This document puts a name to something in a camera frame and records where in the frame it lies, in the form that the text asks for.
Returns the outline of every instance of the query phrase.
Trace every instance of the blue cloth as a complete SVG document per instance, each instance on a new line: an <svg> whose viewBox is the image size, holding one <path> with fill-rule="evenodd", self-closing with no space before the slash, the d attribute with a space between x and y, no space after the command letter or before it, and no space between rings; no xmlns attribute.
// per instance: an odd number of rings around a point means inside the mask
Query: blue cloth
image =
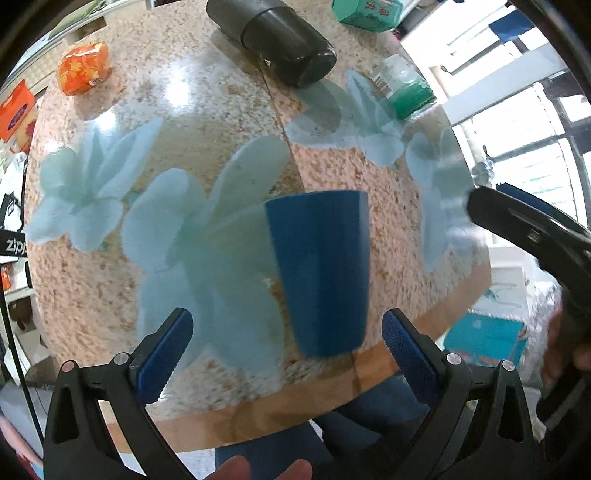
<svg viewBox="0 0 591 480"><path fill-rule="evenodd" d="M35 470L35 473L37 474L37 476L39 477L40 480L43 480L43 467L42 466L37 466L34 463L31 464L31 466L33 467L33 470Z"/></svg>
<svg viewBox="0 0 591 480"><path fill-rule="evenodd" d="M513 10L510 14L491 23L488 27L503 43L506 43L515 40L534 28L535 25L519 10Z"/></svg>
<svg viewBox="0 0 591 480"><path fill-rule="evenodd" d="M401 378L390 377L314 419L323 431L322 439L306 422L256 440L217 448L216 468L234 455L242 455L251 464L252 480L274 480L298 459L314 466L333 458L351 458L393 429L402 451L428 412L429 408L417 401Z"/></svg>

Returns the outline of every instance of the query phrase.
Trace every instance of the orange package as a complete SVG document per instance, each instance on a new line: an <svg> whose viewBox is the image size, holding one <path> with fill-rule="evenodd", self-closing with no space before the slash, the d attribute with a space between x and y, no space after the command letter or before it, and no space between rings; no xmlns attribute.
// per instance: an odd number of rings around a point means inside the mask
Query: orange package
<svg viewBox="0 0 591 480"><path fill-rule="evenodd" d="M60 60L57 78L66 95L81 95L109 76L109 49L103 41L81 45Z"/></svg>
<svg viewBox="0 0 591 480"><path fill-rule="evenodd" d="M0 140L13 153L28 153L37 115L35 96L23 80L0 105Z"/></svg>
<svg viewBox="0 0 591 480"><path fill-rule="evenodd" d="M2 289L3 291L8 291L12 288L12 284L10 283L10 277L8 276L8 270L3 266L2 267Z"/></svg>

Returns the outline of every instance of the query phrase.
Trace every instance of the shelf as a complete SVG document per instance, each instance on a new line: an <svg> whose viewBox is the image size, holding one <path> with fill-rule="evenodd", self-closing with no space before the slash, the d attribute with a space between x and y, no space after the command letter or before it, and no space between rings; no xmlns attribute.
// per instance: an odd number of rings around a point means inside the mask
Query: shelf
<svg viewBox="0 0 591 480"><path fill-rule="evenodd" d="M6 299L6 303L9 304L12 301L20 300L25 297L29 297L35 293L33 288L23 287L23 288L16 288L14 290L8 290L4 292L4 298Z"/></svg>

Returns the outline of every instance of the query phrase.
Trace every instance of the blue cup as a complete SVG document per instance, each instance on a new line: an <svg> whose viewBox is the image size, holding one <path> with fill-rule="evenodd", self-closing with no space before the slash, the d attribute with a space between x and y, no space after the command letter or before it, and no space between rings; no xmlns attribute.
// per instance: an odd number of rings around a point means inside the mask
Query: blue cup
<svg viewBox="0 0 591 480"><path fill-rule="evenodd" d="M360 347L369 290L367 193L303 193L265 208L300 349L332 356Z"/></svg>

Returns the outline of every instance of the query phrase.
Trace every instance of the person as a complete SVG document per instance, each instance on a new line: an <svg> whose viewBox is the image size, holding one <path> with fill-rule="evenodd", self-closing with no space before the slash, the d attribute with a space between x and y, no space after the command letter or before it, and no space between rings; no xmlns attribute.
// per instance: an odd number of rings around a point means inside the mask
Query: person
<svg viewBox="0 0 591 480"><path fill-rule="evenodd" d="M561 312L557 312L548 324L548 347L544 355L542 367L542 382L548 386L556 382L562 375L563 366L568 360L564 359L556 348L558 334L560 333ZM579 345L573 352L572 361L579 370L591 371L591 343Z"/></svg>
<svg viewBox="0 0 591 480"><path fill-rule="evenodd" d="M556 382L563 358L556 348L560 312L548 324L548 345L541 376L545 385ZM573 352L578 369L591 371L591 343ZM311 480L313 465L338 456L351 457L375 443L381 434L398 430L400 450L411 440L428 413L401 377L390 377L353 401L314 421L322 439L310 423L248 442L216 449L216 471L206 480Z"/></svg>

